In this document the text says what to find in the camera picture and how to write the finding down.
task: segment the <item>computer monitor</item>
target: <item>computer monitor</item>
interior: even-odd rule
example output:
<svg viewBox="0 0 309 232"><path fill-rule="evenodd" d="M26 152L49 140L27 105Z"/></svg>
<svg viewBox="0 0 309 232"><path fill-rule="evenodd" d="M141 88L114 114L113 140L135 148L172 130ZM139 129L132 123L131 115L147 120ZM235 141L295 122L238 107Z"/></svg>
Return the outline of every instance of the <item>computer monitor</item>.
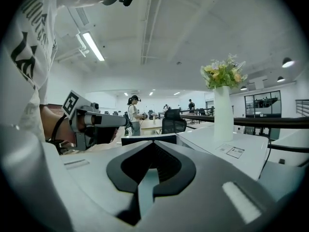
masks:
<svg viewBox="0 0 309 232"><path fill-rule="evenodd" d="M174 133L164 135L152 135L152 136L127 136L121 138L122 146L130 145L140 141L157 140L171 144L177 144L177 136Z"/></svg>

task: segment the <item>jeans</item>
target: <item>jeans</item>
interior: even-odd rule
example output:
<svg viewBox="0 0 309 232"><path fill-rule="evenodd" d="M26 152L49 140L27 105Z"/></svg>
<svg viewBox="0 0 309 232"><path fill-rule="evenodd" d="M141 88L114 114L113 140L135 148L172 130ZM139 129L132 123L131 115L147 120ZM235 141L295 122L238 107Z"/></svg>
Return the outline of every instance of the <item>jeans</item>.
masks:
<svg viewBox="0 0 309 232"><path fill-rule="evenodd" d="M140 136L140 122L132 122L132 136Z"/></svg>

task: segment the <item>ponytail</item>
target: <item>ponytail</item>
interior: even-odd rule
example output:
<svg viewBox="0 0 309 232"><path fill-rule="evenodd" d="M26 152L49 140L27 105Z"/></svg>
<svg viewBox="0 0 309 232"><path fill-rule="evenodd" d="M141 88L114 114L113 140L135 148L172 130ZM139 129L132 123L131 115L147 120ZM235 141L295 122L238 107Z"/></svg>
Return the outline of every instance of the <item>ponytail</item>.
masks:
<svg viewBox="0 0 309 232"><path fill-rule="evenodd" d="M132 98L129 98L129 100L127 100L127 105L131 105L132 104Z"/></svg>

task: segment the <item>white vase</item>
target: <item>white vase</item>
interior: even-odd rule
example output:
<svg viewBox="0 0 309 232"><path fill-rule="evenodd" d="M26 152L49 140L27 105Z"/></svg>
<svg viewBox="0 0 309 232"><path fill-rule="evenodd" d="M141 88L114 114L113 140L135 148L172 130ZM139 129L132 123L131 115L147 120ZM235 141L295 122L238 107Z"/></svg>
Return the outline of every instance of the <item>white vase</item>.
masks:
<svg viewBox="0 0 309 232"><path fill-rule="evenodd" d="M229 142L233 140L234 117L229 87L223 86L214 92L214 141Z"/></svg>

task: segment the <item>sticker label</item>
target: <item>sticker label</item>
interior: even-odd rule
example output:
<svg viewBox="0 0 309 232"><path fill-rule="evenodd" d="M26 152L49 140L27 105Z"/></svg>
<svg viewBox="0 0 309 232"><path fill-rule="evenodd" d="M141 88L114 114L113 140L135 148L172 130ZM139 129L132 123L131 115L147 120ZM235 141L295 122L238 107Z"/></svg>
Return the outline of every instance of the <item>sticker label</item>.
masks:
<svg viewBox="0 0 309 232"><path fill-rule="evenodd" d="M221 145L220 147L217 148L217 150L220 150L222 153L235 157L237 159L245 151L244 149L236 148L231 145Z"/></svg>

